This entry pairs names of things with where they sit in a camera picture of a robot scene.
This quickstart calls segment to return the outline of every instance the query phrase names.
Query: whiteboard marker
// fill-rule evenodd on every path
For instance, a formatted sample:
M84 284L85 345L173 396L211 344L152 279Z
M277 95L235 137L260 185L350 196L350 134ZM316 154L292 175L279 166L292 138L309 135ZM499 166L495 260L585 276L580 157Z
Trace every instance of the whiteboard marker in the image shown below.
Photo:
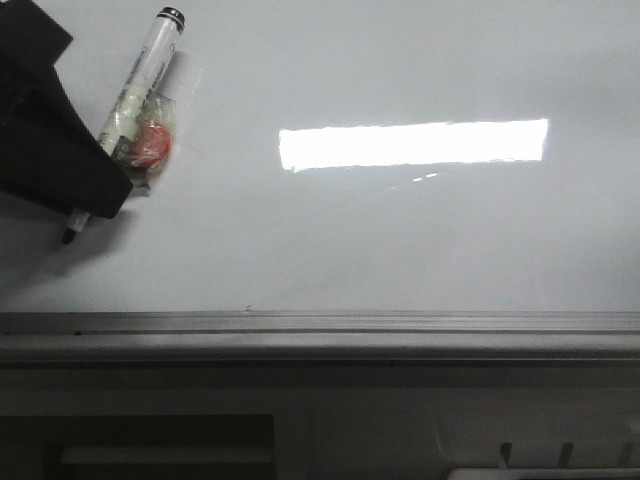
M131 74L98 137L98 143L112 159L126 156L129 147L136 140L145 101L156 90L167 71L184 25L184 15L172 7L163 8L156 16ZM74 208L62 242L71 243L90 216L89 213Z

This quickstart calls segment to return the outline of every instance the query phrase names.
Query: clear plastic wrapper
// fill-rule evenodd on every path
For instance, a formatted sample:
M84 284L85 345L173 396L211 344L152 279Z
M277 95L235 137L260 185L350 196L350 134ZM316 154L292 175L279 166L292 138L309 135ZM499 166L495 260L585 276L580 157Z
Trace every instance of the clear plastic wrapper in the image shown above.
M136 123L135 138L119 145L113 158L135 187L148 192L150 181L163 170L173 147L175 102L158 93L149 94Z

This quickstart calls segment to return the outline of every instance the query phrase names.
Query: whiteboard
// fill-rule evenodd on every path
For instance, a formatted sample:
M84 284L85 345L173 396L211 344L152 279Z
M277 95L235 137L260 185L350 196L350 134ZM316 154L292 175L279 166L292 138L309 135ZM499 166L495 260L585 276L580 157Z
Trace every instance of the whiteboard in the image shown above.
M97 135L166 5L37 3ZM173 6L166 171L68 247L0 194L2 311L640 310L639 2Z

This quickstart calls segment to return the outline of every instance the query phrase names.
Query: red object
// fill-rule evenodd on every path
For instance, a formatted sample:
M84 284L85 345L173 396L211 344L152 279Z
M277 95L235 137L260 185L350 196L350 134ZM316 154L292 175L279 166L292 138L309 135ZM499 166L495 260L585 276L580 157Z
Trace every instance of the red object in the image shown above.
M171 132L161 123L148 120L140 127L138 139L131 147L131 165L150 168L171 152Z

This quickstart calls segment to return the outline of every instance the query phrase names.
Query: black marker cap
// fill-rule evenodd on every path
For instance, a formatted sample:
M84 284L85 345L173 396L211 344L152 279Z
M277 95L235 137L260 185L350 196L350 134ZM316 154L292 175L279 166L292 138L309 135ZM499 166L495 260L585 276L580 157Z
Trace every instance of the black marker cap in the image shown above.
M173 7L165 7L160 11L158 17L168 18L169 20L173 20L174 22L176 22L176 25L178 25L178 31L180 33L182 33L182 31L184 30L185 19L180 10L177 10Z
M76 238L75 230L72 230L71 228L67 228L64 231L64 235L62 235L62 243L64 245L69 245L71 242L73 242L74 238Z

